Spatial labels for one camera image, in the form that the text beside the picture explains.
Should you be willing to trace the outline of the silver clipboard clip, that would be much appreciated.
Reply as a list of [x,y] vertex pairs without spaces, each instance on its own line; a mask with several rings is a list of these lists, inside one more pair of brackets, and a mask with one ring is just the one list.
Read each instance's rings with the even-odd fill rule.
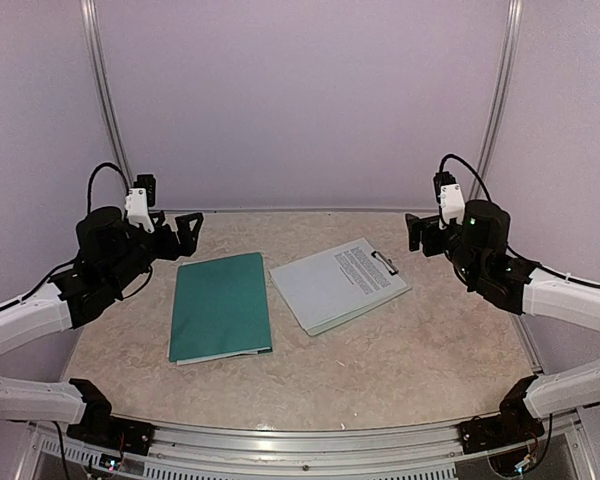
[[399,270],[395,267],[393,262],[381,252],[374,250],[371,252],[371,256],[376,260],[380,261],[385,266],[385,268],[391,276],[396,276],[399,274]]

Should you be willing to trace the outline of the dark teal folder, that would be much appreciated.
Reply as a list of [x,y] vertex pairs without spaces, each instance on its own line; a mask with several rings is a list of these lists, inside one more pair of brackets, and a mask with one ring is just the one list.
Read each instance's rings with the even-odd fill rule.
[[178,268],[169,361],[272,347],[259,252]]

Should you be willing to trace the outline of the paper sheets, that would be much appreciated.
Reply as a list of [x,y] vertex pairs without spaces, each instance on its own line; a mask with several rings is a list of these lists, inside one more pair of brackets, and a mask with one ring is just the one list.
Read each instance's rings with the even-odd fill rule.
[[254,349],[254,350],[244,350],[244,351],[220,353],[220,354],[196,357],[196,358],[191,358],[191,359],[176,360],[175,364],[177,366],[185,366],[185,365],[199,364],[199,363],[204,363],[204,362],[209,362],[209,361],[214,361],[214,360],[231,359],[231,358],[236,358],[236,357],[241,357],[241,356],[269,354],[272,352],[273,352],[272,347],[266,347],[266,348],[259,348],[259,349]]

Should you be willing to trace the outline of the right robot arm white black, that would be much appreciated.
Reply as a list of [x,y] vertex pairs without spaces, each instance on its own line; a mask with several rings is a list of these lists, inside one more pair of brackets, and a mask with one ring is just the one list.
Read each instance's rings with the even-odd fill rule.
[[[600,333],[600,284],[552,273],[538,262],[510,256],[510,216],[487,200],[470,200],[456,217],[405,217],[409,248],[443,255],[469,292],[516,315],[557,319]],[[531,419],[600,404],[600,359],[566,371],[520,380],[500,404],[491,433],[515,442]]]

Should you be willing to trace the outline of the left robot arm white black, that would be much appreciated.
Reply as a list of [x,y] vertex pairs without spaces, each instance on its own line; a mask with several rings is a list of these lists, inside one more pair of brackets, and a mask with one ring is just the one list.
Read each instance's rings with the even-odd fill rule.
[[[76,226],[75,259],[30,292],[0,305],[0,356],[39,338],[76,330],[123,300],[125,289],[150,273],[156,260],[189,257],[197,249],[204,216],[149,216],[134,226],[114,206],[98,208]],[[111,404],[88,380],[45,383],[0,376],[0,420],[80,425],[101,445],[113,443],[120,424]]]

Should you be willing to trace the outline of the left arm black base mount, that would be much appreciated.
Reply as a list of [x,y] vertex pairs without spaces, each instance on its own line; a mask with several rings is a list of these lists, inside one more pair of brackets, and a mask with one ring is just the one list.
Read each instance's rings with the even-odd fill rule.
[[114,416],[106,396],[89,380],[70,379],[81,394],[85,411],[78,423],[67,426],[67,436],[87,444],[147,456],[155,433],[148,422]]

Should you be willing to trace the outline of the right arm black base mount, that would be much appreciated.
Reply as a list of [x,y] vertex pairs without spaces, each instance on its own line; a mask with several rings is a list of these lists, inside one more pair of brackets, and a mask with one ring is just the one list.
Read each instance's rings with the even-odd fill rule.
[[537,375],[519,380],[504,396],[497,414],[458,424],[464,454],[473,454],[514,445],[544,435],[540,417],[534,417],[524,404],[527,390]]

